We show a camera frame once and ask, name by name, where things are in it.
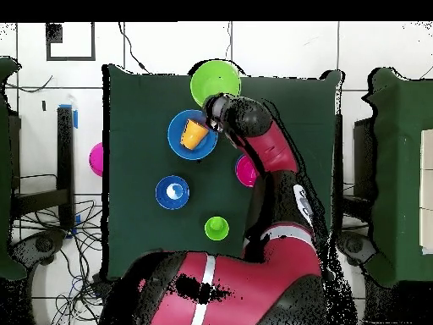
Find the white tile floor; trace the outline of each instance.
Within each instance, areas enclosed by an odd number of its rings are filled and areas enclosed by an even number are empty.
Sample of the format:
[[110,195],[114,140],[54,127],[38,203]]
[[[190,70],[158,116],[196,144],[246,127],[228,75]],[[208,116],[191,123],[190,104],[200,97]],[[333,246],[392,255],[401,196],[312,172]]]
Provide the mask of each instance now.
[[[418,79],[433,65],[431,22],[235,21],[232,29],[227,21],[126,23],[124,30],[132,42],[133,54],[153,73],[186,74],[200,60],[230,58],[232,50],[233,61],[253,76],[316,78],[329,69],[344,71],[343,155],[347,183],[354,181],[354,122],[372,114],[369,105],[361,100],[371,70],[392,66],[403,76]],[[227,48],[231,31],[233,49]],[[11,107],[18,109],[22,118],[21,175],[56,173],[56,142],[51,140],[56,138],[56,108],[62,103],[72,103],[79,111],[79,128],[74,130],[74,166],[76,193],[82,196],[77,196],[77,201],[94,200],[101,205],[101,178],[88,166],[90,149],[101,141],[101,66],[115,63],[129,71],[143,73],[143,70],[131,57],[118,23],[96,23],[95,33],[96,61],[47,62],[44,24],[0,24],[0,56],[17,58],[22,65],[19,75],[8,80],[11,85],[32,90],[53,76],[47,88],[39,92],[6,90]],[[90,24],[63,24],[63,43],[52,44],[52,55],[89,56]],[[45,112],[42,101],[47,105]],[[54,184],[54,179],[24,179],[22,192],[51,189]],[[80,204],[77,211],[86,207]],[[99,225],[99,217],[92,222]],[[345,223],[356,221],[345,218]],[[34,230],[21,229],[21,232],[26,236]],[[14,239],[18,237],[16,229]],[[71,262],[72,272],[79,274],[78,251],[72,240],[63,251]],[[91,273],[97,273],[101,252],[89,249],[86,255]],[[364,279],[343,256],[341,262],[361,320],[365,306]],[[51,324],[57,312],[55,298],[68,295],[71,284],[66,261],[60,253],[51,265],[37,268],[32,295],[38,325]],[[63,303],[64,300],[58,300],[58,307]],[[74,325],[95,324],[75,321]]]

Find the green table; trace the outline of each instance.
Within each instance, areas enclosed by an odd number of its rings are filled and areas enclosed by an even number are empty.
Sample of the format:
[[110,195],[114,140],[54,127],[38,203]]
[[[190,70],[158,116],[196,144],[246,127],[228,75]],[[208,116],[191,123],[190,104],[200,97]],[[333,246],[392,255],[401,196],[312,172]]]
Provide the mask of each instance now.
[[[251,193],[234,174],[240,151],[220,136],[208,157],[187,161],[167,142],[172,118],[183,110],[199,109],[189,91],[190,76],[126,74],[113,65],[108,72],[107,277],[121,277],[133,260],[156,248],[239,256]],[[242,78],[242,96],[277,106],[326,209],[328,228],[335,94],[341,77],[339,71],[331,71],[324,80]],[[156,184],[170,174],[184,178],[190,188],[189,202],[177,211],[163,209],[155,199]],[[220,242],[209,240],[204,231],[206,220],[216,215],[230,225],[228,237]]]
[[433,256],[423,256],[419,246],[421,131],[433,129],[433,81],[398,77],[391,69],[378,69],[366,97],[376,115],[378,196],[372,220],[380,250],[367,269],[386,287],[433,281]]

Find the blue bowl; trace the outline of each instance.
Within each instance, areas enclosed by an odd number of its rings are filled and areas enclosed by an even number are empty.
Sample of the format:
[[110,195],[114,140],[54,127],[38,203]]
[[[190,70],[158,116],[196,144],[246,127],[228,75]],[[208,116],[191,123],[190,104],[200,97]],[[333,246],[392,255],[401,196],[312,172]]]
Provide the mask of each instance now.
[[218,133],[209,129],[209,133],[201,140],[194,150],[189,150],[188,148],[180,144],[180,137],[184,132],[186,121],[188,118],[194,121],[202,123],[206,126],[206,117],[199,110],[186,110],[182,111],[168,126],[167,138],[168,144],[174,150],[174,152],[184,159],[197,160],[206,157],[217,145]]
[[188,184],[178,176],[167,176],[156,185],[155,197],[161,207],[179,209],[189,199]]

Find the green cup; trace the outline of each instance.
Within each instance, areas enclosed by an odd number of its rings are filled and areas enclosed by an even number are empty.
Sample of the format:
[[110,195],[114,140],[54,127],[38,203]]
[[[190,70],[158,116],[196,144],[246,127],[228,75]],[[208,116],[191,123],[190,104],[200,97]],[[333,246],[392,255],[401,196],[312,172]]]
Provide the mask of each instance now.
[[205,99],[220,92],[234,96],[240,94],[238,69],[226,61],[211,60],[203,63],[193,74],[191,94],[201,107]]
[[222,217],[209,218],[205,224],[205,233],[211,240],[223,240],[228,235],[228,223]]

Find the pink cup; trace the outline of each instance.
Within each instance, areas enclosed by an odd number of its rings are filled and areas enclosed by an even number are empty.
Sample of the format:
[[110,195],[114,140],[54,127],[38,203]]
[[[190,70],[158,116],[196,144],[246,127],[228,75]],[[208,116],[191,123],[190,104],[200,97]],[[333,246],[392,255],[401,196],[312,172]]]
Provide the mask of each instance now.
[[104,151],[102,149],[102,142],[94,146],[89,155],[90,168],[95,174],[102,177]]
[[236,162],[235,166],[236,177],[239,182],[246,187],[253,187],[255,183],[254,166],[248,156],[242,155]]

